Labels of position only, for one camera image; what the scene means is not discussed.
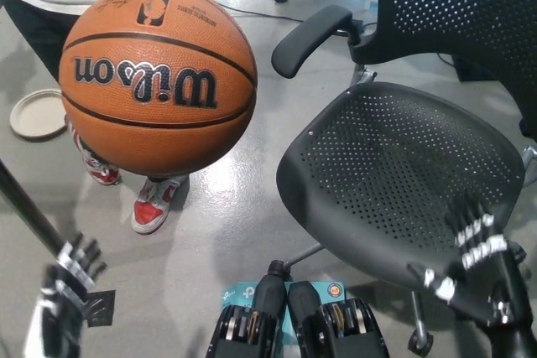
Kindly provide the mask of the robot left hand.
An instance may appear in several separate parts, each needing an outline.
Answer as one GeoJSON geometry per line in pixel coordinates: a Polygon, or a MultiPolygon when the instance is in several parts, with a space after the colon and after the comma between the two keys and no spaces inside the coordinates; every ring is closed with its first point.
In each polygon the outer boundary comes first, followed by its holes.
{"type": "Polygon", "coordinates": [[[46,267],[41,296],[59,304],[58,312],[66,309],[82,322],[89,314],[89,294],[106,270],[99,242],[78,231],[46,267]]]}

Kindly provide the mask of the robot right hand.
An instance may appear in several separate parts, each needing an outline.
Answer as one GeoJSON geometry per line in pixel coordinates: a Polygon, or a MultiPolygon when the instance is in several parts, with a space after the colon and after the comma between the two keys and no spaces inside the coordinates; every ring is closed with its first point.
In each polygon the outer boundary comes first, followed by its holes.
{"type": "Polygon", "coordinates": [[[490,205],[464,192],[449,204],[445,223],[452,231],[460,272],[441,273],[421,262],[408,262],[408,272],[425,291],[481,326],[520,322],[528,302],[524,280],[490,205]]]}

